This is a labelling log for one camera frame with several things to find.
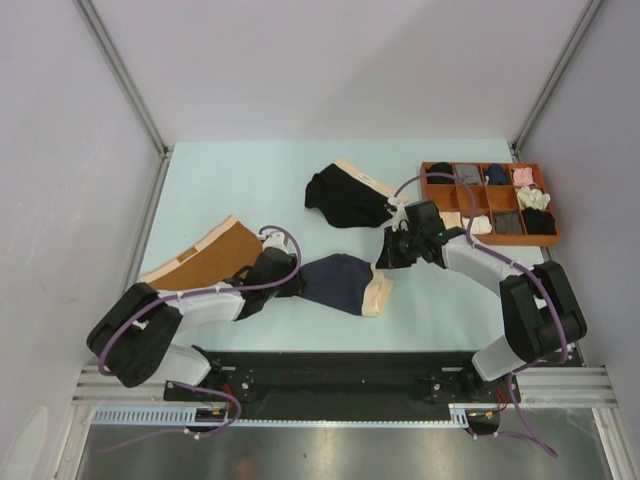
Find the navy blue underwear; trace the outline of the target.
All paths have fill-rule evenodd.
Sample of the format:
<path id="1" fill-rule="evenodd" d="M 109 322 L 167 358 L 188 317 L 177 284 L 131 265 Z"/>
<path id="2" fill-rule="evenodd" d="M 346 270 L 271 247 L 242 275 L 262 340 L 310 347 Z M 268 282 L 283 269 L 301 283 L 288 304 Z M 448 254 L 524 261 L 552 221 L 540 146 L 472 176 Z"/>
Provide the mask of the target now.
<path id="1" fill-rule="evenodd" d="M 332 254 L 299 270 L 305 300 L 354 316 L 379 317 L 394 283 L 371 263 L 348 254 Z"/>

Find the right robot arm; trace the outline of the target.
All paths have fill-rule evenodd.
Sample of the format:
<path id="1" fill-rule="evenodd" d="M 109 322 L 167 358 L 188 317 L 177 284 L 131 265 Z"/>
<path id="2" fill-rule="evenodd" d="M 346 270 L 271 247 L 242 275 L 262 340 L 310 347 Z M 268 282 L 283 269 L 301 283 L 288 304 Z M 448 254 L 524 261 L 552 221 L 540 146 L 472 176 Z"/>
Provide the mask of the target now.
<path id="1" fill-rule="evenodd" d="M 461 376 L 463 393 L 484 401 L 497 379 L 541 361 L 568 358 L 568 345 L 582 339 L 587 324 L 563 267 L 527 266 L 512 260 L 461 227 L 446 228 L 434 202 L 406 204 L 390 198 L 392 223 L 384 229 L 376 267 L 401 269 L 422 259 L 460 273 L 499 297 L 504 334 L 472 357 Z"/>

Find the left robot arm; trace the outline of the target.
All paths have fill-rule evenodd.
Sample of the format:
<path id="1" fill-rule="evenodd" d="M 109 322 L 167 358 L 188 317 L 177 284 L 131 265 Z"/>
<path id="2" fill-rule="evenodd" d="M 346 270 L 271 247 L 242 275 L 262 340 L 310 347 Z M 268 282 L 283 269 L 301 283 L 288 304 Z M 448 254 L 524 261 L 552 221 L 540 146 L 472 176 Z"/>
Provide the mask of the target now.
<path id="1" fill-rule="evenodd" d="M 209 287 L 161 292 L 145 282 L 131 287 L 89 333 L 86 345 L 102 372 L 127 387 L 148 382 L 184 383 L 197 398 L 214 397 L 221 376 L 204 351 L 174 338 L 214 323 L 259 313 L 277 296 L 302 287 L 296 254 L 267 247 L 252 266 Z"/>

